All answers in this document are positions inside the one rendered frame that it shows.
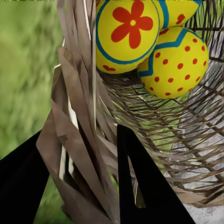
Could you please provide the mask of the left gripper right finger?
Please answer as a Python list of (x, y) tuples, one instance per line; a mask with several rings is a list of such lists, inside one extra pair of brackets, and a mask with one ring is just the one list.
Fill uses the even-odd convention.
[[(117, 125), (120, 224), (196, 224), (135, 131)], [(146, 208), (135, 205), (130, 157)]]

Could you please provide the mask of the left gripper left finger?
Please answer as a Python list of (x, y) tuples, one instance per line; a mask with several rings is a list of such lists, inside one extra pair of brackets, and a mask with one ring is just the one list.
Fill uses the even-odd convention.
[(33, 224), (49, 171), (36, 142), (41, 130), (0, 160), (0, 224)]

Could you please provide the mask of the easter egg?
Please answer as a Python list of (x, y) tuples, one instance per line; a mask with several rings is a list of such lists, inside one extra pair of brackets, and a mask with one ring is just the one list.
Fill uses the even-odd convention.
[(149, 57), (137, 67), (142, 87), (160, 99), (174, 99), (190, 93), (204, 78), (210, 64), (205, 41), (182, 27), (160, 30)]
[(190, 21), (203, 0), (152, 0), (160, 16), (160, 29), (182, 27)]
[(108, 74), (137, 69), (160, 34), (152, 0), (96, 0), (96, 67)]

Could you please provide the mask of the wicker basket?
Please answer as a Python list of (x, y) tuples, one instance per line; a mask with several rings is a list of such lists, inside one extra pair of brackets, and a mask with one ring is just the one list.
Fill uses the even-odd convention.
[[(204, 14), (203, 28), (197, 27), (196, 13), (194, 14), (194, 25), (192, 28), (192, 18), (186, 24), (185, 28), (196, 32), (202, 31), (201, 38), (204, 38), (204, 32), (208, 34), (205, 38), (205, 44), (208, 45), (209, 38), (213, 33), (212, 42), (209, 51), (209, 61), (222, 63), (219, 71), (224, 64), (222, 55), (224, 53), (224, 37), (220, 50), (219, 58), (211, 57), (212, 50), (217, 41), (218, 46), (221, 31), (224, 31), (223, 18), (224, 7), (221, 13), (219, 28), (216, 28), (217, 19), (215, 0), (206, 1), (206, 10)], [(66, 5), (66, 14), (64, 11)], [(211, 8), (213, 5), (213, 19), (211, 23)], [(206, 79), (204, 84), (199, 83), (200, 87), (188, 99), (160, 99), (146, 102), (137, 92), (142, 84), (138, 73), (134, 77), (124, 79), (116, 78), (124, 74), (112, 74), (111, 77), (102, 75), (96, 67), (96, 0), (56, 0), (56, 9), (58, 12), (63, 37), (61, 44), (63, 47), (57, 47), (60, 64), (55, 67), (51, 90), (51, 110), (48, 114), (44, 127), (36, 142), (36, 147), (43, 158), (46, 167), (62, 197), (61, 211), (74, 224), (120, 224), (119, 196), (114, 187), (109, 172), (112, 174), (117, 185), (119, 185), (118, 174), (118, 151), (117, 151), (117, 125), (128, 126), (135, 131), (147, 152), (155, 163), (165, 166), (159, 168), (161, 172), (170, 174), (165, 177), (180, 201), (196, 208), (207, 208), (224, 206), (224, 177), (220, 174), (224, 168), (215, 170), (213, 167), (224, 162), (224, 156), (211, 162), (208, 158), (224, 153), (224, 143), (211, 145), (208, 147), (197, 148), (204, 141), (216, 134), (224, 137), (224, 126), (217, 128), (216, 125), (224, 121), (222, 116), (214, 125), (210, 122), (224, 112), (224, 85), (217, 91), (217, 88), (224, 82), (224, 70), (216, 86), (211, 89), (211, 85), (217, 80), (217, 72), (209, 87), (205, 84), (216, 73), (216, 70)], [(206, 28), (206, 17), (208, 14), (208, 24)], [(218, 36), (213, 45), (215, 31)], [(126, 72), (130, 76), (138, 72), (137, 69)], [(217, 78), (216, 78), (217, 77)], [(200, 97), (189, 106), (186, 106), (190, 100), (198, 96), (201, 89), (205, 89), (201, 96), (209, 90), (210, 92)], [(129, 95), (121, 90), (129, 91)], [(132, 92), (130, 92), (132, 91)], [(222, 96), (217, 100), (210, 110), (203, 116), (203, 112), (215, 98)], [(196, 108), (208, 103), (198, 112)], [(175, 101), (176, 106), (160, 109), (171, 100)], [(157, 106), (152, 106), (154, 103)], [(199, 103), (197, 107), (190, 109), (191, 106)], [(128, 105), (129, 104), (129, 105)], [(173, 110), (183, 108), (179, 112)], [(219, 109), (220, 108), (220, 109)], [(206, 118), (217, 109), (218, 112), (209, 120)], [(181, 118), (186, 114), (193, 114), (189, 118)], [(194, 121), (184, 127), (178, 128), (170, 125), (171, 122), (180, 120), (179, 124), (186, 123), (193, 117)], [(153, 121), (153, 128), (143, 128), (140, 122)], [(197, 128), (189, 133), (180, 134), (178, 131), (191, 128), (195, 123), (201, 123)], [(202, 126), (209, 128), (203, 130), (196, 136), (184, 138), (185, 136), (199, 132)], [(151, 133), (163, 128), (166, 131)], [(204, 134), (208, 130), (214, 130), (213, 133)], [(173, 132), (174, 136), (164, 135), (163, 133)], [(173, 139), (164, 146), (171, 143), (184, 144), (184, 147), (173, 149), (157, 148), (152, 135), (162, 136), (163, 139)], [(201, 139), (193, 145), (189, 143), (194, 139)], [(188, 148), (189, 151), (178, 151), (176, 149)], [(199, 152), (212, 150), (207, 155), (201, 156)], [(195, 158), (189, 158), (185, 155), (193, 154)], [(169, 161), (168, 158), (179, 159), (183, 161)], [(195, 161), (202, 163), (200, 165), (189, 164)], [(146, 208), (130, 157), (128, 155), (129, 168), (132, 179), (133, 194), (135, 205), (139, 208)], [(173, 169), (172, 165), (188, 166), (186, 169)], [(190, 178), (181, 179), (176, 174), (183, 172), (199, 173), (192, 170), (207, 168), (208, 173), (202, 173)], [(198, 188), (186, 189), (184, 184), (199, 182), (200, 180), (215, 176), (218, 181), (200, 182), (211, 183)]]

